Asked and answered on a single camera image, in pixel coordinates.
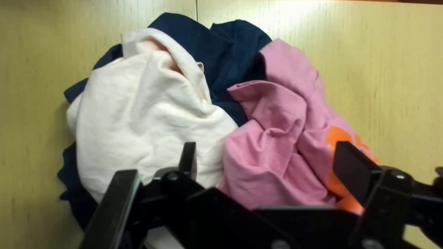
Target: white cloth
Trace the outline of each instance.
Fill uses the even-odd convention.
[[[177,166],[185,141],[196,143],[196,181],[216,185],[224,137],[237,125],[212,105],[202,69],[156,29],[124,33],[122,46],[123,58],[95,69],[68,109],[84,188],[100,202],[124,169],[148,184],[158,169]],[[165,239],[155,238],[158,248]]]

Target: clothing pile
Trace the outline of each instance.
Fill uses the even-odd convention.
[[[162,14],[122,35],[88,76],[65,91],[76,143],[64,152],[61,195],[84,230],[115,172],[137,169],[142,184],[176,166],[196,143],[196,181],[248,209],[281,205],[361,206],[332,173],[336,141],[375,162],[327,104],[303,53],[245,21],[210,29]],[[166,230],[148,248],[180,248]]]

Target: navy blue cloth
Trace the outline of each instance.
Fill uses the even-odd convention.
[[[241,105],[235,102],[227,89],[235,83],[264,79],[259,50],[271,39],[259,28],[245,21],[212,25],[210,29],[194,19],[178,14],[162,14],[149,28],[159,29],[183,46],[198,62],[205,65],[205,76],[212,102],[223,108],[238,126],[246,122]],[[122,46],[111,47],[94,65],[101,68],[123,55]],[[65,90],[65,98],[72,102],[83,93],[87,79]],[[72,213],[84,230],[97,208],[94,199],[79,180],[75,144],[64,152],[64,166],[58,179],[66,185],[61,199],[69,201]]]

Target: wooden surface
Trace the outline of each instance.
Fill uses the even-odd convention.
[[[430,183],[443,165],[443,7],[291,0],[0,0],[0,248],[76,248],[55,179],[71,143],[62,91],[123,31],[163,11],[248,19],[302,49],[332,107],[385,165]],[[408,231],[421,248],[436,248]]]

